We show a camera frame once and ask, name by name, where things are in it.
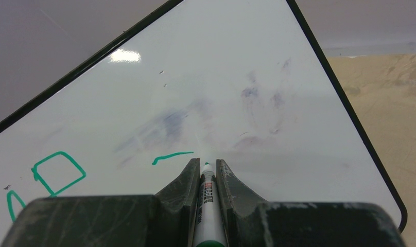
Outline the white whiteboard black frame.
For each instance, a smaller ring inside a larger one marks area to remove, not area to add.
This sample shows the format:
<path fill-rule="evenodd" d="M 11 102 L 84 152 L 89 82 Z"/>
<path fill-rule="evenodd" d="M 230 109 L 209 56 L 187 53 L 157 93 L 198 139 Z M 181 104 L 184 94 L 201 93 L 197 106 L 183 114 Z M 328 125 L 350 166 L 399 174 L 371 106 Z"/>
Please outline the white whiteboard black frame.
<path fill-rule="evenodd" d="M 269 201 L 406 225 L 295 2 L 168 1 L 0 123 L 0 245 L 37 198 L 153 194 L 194 157 Z"/>

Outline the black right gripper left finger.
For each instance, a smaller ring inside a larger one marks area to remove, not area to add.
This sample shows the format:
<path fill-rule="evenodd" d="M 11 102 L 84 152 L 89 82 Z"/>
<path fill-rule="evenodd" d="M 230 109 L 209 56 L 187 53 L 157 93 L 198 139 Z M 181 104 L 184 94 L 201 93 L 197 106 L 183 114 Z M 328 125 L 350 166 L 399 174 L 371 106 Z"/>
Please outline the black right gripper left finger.
<path fill-rule="evenodd" d="M 2 246 L 191 246 L 200 160 L 154 195 L 39 198 Z"/>

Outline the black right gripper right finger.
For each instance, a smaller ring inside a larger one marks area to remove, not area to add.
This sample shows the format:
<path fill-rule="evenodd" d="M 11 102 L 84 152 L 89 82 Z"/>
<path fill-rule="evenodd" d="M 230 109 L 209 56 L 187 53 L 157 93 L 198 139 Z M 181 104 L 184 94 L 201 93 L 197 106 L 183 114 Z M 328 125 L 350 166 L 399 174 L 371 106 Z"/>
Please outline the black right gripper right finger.
<path fill-rule="evenodd" d="M 224 160 L 216 179 L 229 246 L 403 246 L 390 216 L 370 203 L 269 202 Z"/>

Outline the white marker pen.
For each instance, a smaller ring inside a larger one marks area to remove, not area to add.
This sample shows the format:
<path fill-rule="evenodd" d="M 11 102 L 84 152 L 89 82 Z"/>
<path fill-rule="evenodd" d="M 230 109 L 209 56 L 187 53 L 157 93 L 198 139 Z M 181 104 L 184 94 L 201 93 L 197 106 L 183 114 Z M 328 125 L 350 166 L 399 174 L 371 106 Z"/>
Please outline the white marker pen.
<path fill-rule="evenodd" d="M 216 177 L 211 164 L 201 168 L 193 246 L 227 246 Z"/>

